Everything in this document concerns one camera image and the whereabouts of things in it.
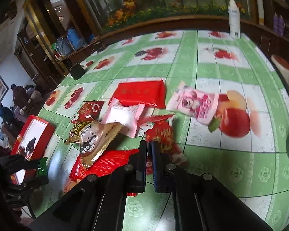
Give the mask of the red flower snack packet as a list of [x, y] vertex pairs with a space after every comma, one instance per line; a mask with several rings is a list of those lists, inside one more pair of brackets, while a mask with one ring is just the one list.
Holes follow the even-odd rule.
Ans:
[[146, 142], [157, 141], [161, 153], [169, 155], [175, 165], [182, 165], [187, 161], [187, 157], [175, 143], [172, 127], [175, 119], [175, 114], [148, 116], [138, 121], [138, 127], [143, 132]]

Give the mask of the red ribbed foil packet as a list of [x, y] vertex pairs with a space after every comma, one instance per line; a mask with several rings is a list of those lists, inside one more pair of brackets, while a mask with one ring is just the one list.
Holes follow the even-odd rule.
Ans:
[[[89, 169], [84, 169], [81, 166], [80, 157], [77, 157], [63, 192], [67, 193], [77, 183], [89, 175], [102, 177], [111, 174], [115, 169], [121, 166], [131, 165], [131, 155], [137, 152], [138, 149], [106, 150]], [[131, 191], [127, 193], [128, 196], [136, 196], [137, 194], [138, 193], [132, 193]]]

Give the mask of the white pink snack packet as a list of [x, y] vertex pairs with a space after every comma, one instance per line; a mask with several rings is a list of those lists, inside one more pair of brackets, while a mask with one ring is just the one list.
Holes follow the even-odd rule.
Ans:
[[144, 108], [144, 104], [123, 106], [117, 98], [112, 98], [102, 118], [102, 124], [120, 123], [123, 126], [120, 133], [134, 138], [138, 128], [138, 120]]

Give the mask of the beige brown snack packet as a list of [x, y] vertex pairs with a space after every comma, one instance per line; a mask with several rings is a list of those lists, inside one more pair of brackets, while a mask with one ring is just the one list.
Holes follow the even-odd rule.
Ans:
[[119, 122], [102, 124], [99, 121], [83, 121], [73, 126], [64, 144], [77, 143], [81, 166], [89, 169], [105, 152], [122, 127]]

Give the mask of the pink Lotso snack packet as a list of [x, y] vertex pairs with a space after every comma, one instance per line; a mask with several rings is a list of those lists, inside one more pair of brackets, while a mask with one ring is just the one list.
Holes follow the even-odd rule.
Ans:
[[217, 111], [218, 102], [218, 93], [202, 92], [181, 81], [170, 98], [166, 110], [183, 113], [196, 118], [203, 125], [209, 125]]

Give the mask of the large red foil packet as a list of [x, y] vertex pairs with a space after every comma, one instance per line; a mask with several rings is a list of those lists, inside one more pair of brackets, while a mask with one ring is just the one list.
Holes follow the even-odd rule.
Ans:
[[144, 104], [146, 107], [165, 109], [166, 87], [163, 80], [121, 82], [113, 93], [110, 103], [117, 99], [122, 106]]

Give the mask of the dark red star packet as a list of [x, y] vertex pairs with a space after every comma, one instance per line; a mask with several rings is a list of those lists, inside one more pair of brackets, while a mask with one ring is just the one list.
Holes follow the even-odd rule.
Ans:
[[70, 122], [72, 124], [77, 124], [84, 121], [97, 120], [104, 103], [104, 101], [85, 102], [77, 111], [77, 113], [72, 117]]

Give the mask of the green fruit print tablecloth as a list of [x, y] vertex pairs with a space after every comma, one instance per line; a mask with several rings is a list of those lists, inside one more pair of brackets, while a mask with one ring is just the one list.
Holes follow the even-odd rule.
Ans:
[[144, 109], [143, 116], [174, 116], [175, 163], [212, 174], [273, 230], [289, 229], [289, 85], [247, 35], [160, 31], [111, 44], [81, 65], [85, 74], [64, 78], [39, 113], [56, 129], [45, 151], [49, 183], [31, 197], [32, 214], [40, 216], [72, 186], [80, 151], [65, 140], [80, 107], [103, 101], [104, 115], [120, 84], [161, 80], [165, 103], [183, 83], [218, 94], [222, 104], [210, 125], [195, 117], [193, 96], [174, 109]]

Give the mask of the green snack packet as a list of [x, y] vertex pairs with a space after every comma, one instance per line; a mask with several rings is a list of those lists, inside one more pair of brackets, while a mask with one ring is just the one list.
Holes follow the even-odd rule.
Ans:
[[38, 178], [48, 176], [47, 160], [47, 157], [43, 157], [40, 159], [36, 169], [36, 176]]

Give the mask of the red gift box tray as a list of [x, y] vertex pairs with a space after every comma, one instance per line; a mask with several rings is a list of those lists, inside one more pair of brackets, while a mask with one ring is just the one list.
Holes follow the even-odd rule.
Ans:
[[27, 160], [41, 159], [54, 131], [53, 124], [40, 117], [29, 116], [17, 137], [11, 154], [21, 154]]

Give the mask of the black square cup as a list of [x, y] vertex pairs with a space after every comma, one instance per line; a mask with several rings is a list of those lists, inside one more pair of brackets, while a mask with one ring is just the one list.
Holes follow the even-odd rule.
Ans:
[[80, 63], [75, 63], [69, 68], [69, 74], [74, 80], [79, 80], [86, 73], [86, 68]]

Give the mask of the blue thermos jug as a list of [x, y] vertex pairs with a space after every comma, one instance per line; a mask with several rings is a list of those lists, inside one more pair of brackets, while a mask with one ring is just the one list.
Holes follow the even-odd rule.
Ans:
[[83, 41], [74, 27], [67, 30], [67, 39], [72, 44], [74, 49], [80, 49], [83, 47]]

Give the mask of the white red stool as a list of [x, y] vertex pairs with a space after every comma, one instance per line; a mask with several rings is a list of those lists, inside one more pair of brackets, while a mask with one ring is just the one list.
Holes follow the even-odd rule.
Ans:
[[275, 64], [286, 82], [289, 84], [289, 63], [277, 54], [271, 56], [271, 61]]

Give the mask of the white spray bottle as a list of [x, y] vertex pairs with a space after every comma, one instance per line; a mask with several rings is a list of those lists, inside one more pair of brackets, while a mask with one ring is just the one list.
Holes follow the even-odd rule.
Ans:
[[228, 14], [229, 14], [230, 36], [233, 38], [239, 38], [241, 27], [240, 10], [235, 0], [229, 1]]

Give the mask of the purple bottles pair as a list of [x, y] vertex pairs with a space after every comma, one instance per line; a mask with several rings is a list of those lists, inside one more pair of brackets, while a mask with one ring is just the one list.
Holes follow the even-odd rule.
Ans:
[[279, 36], [283, 36], [285, 29], [285, 23], [283, 20], [282, 15], [277, 15], [277, 13], [274, 14], [273, 16], [273, 30], [276, 34]]

